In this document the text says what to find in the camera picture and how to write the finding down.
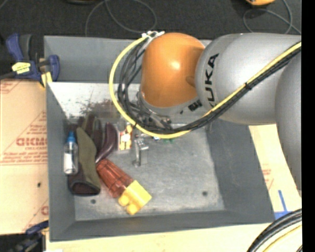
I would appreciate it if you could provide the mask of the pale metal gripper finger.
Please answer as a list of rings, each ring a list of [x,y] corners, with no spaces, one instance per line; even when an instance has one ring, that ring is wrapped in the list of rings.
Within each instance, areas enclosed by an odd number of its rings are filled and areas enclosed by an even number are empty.
[[[148,156],[149,156],[149,145],[145,142],[141,144],[141,164],[145,165],[148,163]]]
[[[134,140],[134,154],[135,159],[133,160],[132,164],[135,167],[141,166],[141,140]]]

